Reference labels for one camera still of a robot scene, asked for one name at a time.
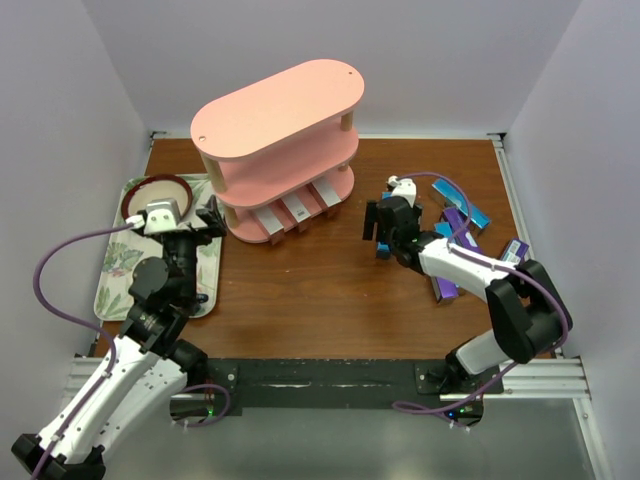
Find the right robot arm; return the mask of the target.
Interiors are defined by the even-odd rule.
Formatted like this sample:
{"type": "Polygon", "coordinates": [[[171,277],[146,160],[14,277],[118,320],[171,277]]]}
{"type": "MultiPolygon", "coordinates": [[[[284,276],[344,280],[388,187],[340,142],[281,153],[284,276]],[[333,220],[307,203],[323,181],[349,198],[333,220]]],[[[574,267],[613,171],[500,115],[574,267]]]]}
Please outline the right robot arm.
{"type": "Polygon", "coordinates": [[[513,265],[464,249],[421,229],[420,214],[399,196],[369,201],[363,238],[387,244],[400,265],[449,280],[486,303],[491,329],[445,357],[448,381],[476,377],[507,360],[526,364],[566,341],[572,320],[542,264],[513,265]]]}

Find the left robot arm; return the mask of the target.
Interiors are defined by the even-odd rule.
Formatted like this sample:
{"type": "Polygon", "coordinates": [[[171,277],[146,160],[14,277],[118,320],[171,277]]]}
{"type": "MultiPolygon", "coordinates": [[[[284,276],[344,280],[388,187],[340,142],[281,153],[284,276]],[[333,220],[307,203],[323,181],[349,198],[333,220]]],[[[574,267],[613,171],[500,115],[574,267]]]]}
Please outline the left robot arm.
{"type": "Polygon", "coordinates": [[[108,343],[101,365],[68,405],[37,434],[22,434],[11,451],[33,479],[101,479],[105,456],[158,401],[190,391],[207,355],[181,339],[207,295],[197,290],[197,250],[227,234],[217,201],[197,209],[201,225],[183,220],[173,199],[149,203],[109,233],[132,231],[162,248],[134,268],[133,300],[118,335],[91,330],[108,343]]]}

